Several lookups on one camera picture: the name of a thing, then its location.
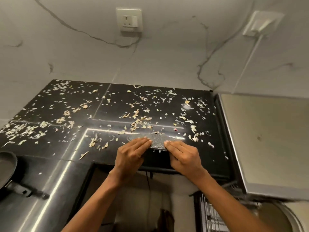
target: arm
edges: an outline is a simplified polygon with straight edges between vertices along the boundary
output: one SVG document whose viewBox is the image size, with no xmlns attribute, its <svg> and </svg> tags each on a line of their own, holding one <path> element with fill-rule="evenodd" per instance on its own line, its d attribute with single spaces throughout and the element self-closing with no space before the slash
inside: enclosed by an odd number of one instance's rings
<svg viewBox="0 0 309 232">
<path fill-rule="evenodd" d="M 183 142 L 166 141 L 164 145 L 170 152 L 171 166 L 204 193 L 231 232 L 274 231 L 210 176 L 201 165 L 197 148 Z"/>
<path fill-rule="evenodd" d="M 137 138 L 118 148 L 115 167 L 62 232 L 97 232 L 118 189 L 139 169 L 150 145 L 148 138 Z"/>
</svg>

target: hand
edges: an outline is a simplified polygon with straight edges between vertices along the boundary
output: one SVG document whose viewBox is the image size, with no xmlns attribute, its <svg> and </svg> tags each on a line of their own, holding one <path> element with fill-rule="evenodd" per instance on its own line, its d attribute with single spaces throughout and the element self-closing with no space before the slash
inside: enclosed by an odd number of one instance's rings
<svg viewBox="0 0 309 232">
<path fill-rule="evenodd" d="M 118 184 L 123 184 L 133 176 L 144 162 L 142 155 L 151 146 L 149 138 L 136 138 L 118 148 L 115 167 L 110 171 Z"/>
<path fill-rule="evenodd" d="M 181 141 L 165 141 L 164 146 L 170 152 L 171 166 L 191 182 L 196 183 L 207 171 L 202 167 L 197 148 Z"/>
</svg>

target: marble wall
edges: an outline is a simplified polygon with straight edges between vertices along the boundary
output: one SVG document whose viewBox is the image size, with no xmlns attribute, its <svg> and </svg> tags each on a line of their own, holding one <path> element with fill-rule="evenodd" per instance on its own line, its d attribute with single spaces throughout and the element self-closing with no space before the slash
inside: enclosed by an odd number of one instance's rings
<svg viewBox="0 0 309 232">
<path fill-rule="evenodd" d="M 308 6 L 309 0 L 0 0 L 0 89 L 14 98 L 0 100 L 0 118 L 54 78 L 309 97 Z M 116 7 L 142 9 L 141 36 L 120 34 Z M 254 10 L 286 16 L 235 86 L 254 46 L 242 35 Z"/>
</svg>

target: black countertop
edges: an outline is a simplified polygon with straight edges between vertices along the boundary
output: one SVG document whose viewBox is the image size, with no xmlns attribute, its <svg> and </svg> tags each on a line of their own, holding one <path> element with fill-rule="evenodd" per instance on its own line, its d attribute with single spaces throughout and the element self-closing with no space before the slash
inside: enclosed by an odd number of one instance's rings
<svg viewBox="0 0 309 232">
<path fill-rule="evenodd" d="M 14 193 L 2 196 L 0 231 L 43 231 L 39 228 L 50 221 L 59 223 L 44 231 L 60 231 L 91 163 L 114 164 L 117 148 L 130 135 L 137 109 L 137 119 L 151 117 L 146 125 L 152 130 L 138 124 L 132 133 L 159 132 L 183 140 L 198 148 L 202 165 L 214 178 L 230 178 L 209 91 L 53 80 L 0 131 L 0 150 L 14 152 L 28 166 L 20 182 L 50 194 L 50 198 L 23 198 Z M 191 124 L 179 118 L 181 114 L 194 122 L 200 134 L 197 142 L 188 138 L 194 133 Z M 57 119 L 62 117 L 65 121 L 59 123 Z M 126 133 L 117 135 L 125 126 Z M 95 146 L 89 147 L 96 136 Z M 153 150 L 145 153 L 141 170 L 175 173 L 168 153 Z M 17 211 L 18 223 L 12 225 Z"/>
</svg>

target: black pan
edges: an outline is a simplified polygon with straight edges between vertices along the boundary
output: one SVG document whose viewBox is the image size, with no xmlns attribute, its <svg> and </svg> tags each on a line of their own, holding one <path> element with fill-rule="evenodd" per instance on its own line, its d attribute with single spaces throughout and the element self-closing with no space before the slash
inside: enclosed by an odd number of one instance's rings
<svg viewBox="0 0 309 232">
<path fill-rule="evenodd" d="M 29 197 L 32 191 L 10 180 L 17 166 L 17 157 L 12 152 L 0 152 L 0 189 L 5 187 L 15 193 Z"/>
</svg>

